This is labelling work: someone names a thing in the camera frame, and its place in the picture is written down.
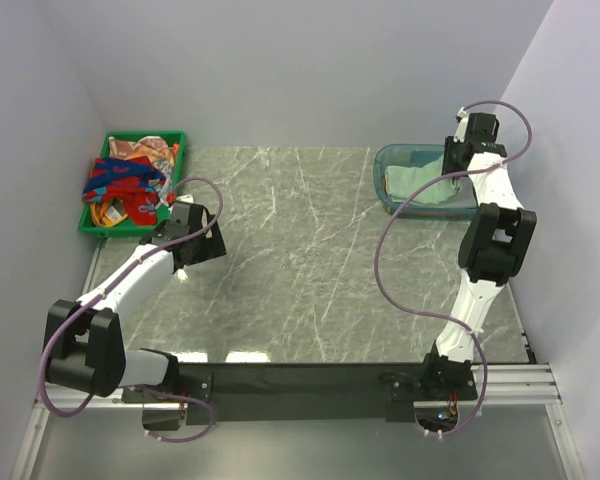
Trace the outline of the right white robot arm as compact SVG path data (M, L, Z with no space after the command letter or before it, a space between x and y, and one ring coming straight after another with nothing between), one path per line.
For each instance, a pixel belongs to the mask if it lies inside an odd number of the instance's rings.
M467 173L477 210L459 248L461 282L453 320L436 339L428 369L420 375L421 390L432 399L473 384L474 339L496 297L521 270L537 223L536 213L525 209L514 192L498 130L494 114L461 109L456 132L445 140L443 172Z

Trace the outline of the red blue patterned cloth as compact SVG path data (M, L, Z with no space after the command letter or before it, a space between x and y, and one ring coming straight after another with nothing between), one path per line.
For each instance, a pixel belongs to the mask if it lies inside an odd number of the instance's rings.
M96 158L82 200L92 204L119 200L134 224L151 226L157 223L156 205L165 182L165 175L146 156Z

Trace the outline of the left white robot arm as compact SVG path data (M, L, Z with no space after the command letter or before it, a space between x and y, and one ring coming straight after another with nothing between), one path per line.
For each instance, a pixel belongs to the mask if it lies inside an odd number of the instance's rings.
M127 349L122 323L177 271L225 253L215 215L203 205L175 202L170 218L143 237L127 261L98 288L50 307L41 362L43 383L99 397L118 388L145 385L157 401L173 400L183 390L176 356Z

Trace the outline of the green panda towel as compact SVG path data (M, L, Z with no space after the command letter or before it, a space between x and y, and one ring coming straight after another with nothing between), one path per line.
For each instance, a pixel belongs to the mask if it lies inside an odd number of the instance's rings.
M388 197L402 203L426 183L441 176L443 157L424 165L389 165L385 169L385 187ZM418 206L442 205L458 195L460 185L454 179L444 179L425 189L413 201Z

